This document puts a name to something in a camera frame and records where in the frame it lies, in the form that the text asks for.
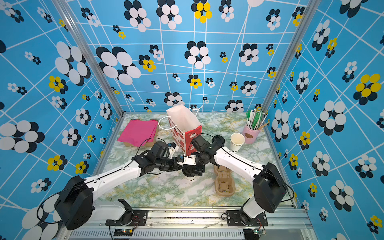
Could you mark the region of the single black coffee lid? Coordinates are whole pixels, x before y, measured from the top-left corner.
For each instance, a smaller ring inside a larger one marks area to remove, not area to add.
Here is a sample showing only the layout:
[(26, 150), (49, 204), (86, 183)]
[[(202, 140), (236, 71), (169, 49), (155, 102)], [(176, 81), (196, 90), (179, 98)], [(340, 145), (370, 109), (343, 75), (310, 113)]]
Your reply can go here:
[(183, 166), (182, 172), (188, 178), (196, 176), (194, 166)]

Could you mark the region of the single white paper cup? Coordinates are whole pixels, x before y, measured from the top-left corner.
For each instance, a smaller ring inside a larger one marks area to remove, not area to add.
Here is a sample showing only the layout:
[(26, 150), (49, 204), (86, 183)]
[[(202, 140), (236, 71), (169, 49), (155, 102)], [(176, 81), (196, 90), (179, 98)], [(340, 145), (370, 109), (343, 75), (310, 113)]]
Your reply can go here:
[(192, 177), (188, 177), (188, 176), (185, 176), (185, 178), (188, 180), (188, 181), (194, 181), (196, 179), (197, 176), (192, 176)]

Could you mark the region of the brown pulp cup carrier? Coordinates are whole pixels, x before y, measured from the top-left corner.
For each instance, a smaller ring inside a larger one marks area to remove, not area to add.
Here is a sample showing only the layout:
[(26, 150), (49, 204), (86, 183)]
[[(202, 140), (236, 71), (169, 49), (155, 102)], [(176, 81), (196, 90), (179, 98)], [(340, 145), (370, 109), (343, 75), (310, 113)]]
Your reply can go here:
[(232, 171), (224, 166), (214, 166), (214, 172), (216, 174), (216, 193), (221, 197), (233, 196), (236, 192), (236, 185), (232, 178)]

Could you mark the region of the red white paper gift bag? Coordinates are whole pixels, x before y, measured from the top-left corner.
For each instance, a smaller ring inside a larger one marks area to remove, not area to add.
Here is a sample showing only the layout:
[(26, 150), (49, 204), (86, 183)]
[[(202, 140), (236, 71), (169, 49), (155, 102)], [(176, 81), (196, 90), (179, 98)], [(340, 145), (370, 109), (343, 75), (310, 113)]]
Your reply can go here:
[[(169, 128), (163, 128), (161, 121), (167, 119)], [(158, 121), (160, 129), (171, 131), (173, 139), (177, 146), (184, 152), (186, 156), (196, 151), (192, 145), (194, 137), (202, 133), (202, 124), (197, 118), (197, 114), (193, 114), (190, 109), (184, 105), (175, 105), (167, 110), (167, 116)]]

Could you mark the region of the white paper cup stack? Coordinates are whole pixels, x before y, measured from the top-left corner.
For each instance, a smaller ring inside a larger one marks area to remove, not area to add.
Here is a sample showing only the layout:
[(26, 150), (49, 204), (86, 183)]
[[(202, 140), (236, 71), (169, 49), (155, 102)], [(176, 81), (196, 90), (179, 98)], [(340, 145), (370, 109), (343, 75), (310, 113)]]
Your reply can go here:
[(245, 143), (245, 137), (241, 133), (233, 133), (230, 138), (230, 150), (237, 153)]

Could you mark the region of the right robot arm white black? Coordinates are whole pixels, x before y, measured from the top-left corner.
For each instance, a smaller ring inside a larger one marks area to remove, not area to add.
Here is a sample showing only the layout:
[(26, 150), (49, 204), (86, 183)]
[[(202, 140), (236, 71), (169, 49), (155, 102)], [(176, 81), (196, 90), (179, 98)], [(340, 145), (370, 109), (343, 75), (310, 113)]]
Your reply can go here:
[(246, 226), (253, 225), (261, 213), (274, 213), (289, 191), (274, 164), (257, 164), (239, 156), (224, 146), (222, 136), (214, 136), (210, 143), (202, 135), (197, 135), (192, 145), (197, 151), (197, 164), (226, 167), (253, 185), (254, 196), (239, 211), (239, 217)]

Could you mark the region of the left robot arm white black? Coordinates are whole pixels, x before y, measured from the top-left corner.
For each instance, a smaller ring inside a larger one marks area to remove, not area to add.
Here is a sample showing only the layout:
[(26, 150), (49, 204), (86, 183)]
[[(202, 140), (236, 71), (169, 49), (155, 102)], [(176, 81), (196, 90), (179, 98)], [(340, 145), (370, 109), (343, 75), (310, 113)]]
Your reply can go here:
[(122, 199), (110, 204), (96, 205), (95, 200), (113, 188), (158, 169), (175, 172), (182, 168), (186, 159), (174, 156), (178, 150), (174, 143), (156, 142), (150, 150), (135, 155), (127, 163), (86, 179), (71, 178), (59, 193), (55, 210), (67, 230), (75, 230), (88, 220), (110, 220), (120, 225), (129, 225), (133, 220), (132, 207)]

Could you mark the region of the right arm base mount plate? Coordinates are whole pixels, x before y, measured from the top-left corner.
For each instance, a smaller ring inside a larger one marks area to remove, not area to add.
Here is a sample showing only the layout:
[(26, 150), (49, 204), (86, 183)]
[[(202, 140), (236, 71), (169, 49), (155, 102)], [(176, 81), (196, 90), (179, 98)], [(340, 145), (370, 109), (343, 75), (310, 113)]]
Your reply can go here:
[(246, 220), (246, 217), (241, 216), (240, 210), (227, 210), (226, 221), (229, 227), (256, 227), (262, 228), (268, 226), (268, 220), (265, 212), (257, 215), (256, 218)]

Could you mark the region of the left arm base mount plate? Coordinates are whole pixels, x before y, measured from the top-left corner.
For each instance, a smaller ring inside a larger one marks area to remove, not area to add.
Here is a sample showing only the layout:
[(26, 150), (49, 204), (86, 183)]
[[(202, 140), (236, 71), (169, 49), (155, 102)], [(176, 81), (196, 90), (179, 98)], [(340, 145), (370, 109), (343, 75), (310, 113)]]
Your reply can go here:
[(106, 226), (129, 226), (129, 227), (139, 227), (145, 226), (148, 220), (149, 211), (147, 210), (133, 210), (127, 214), (124, 214), (118, 220), (106, 220)]

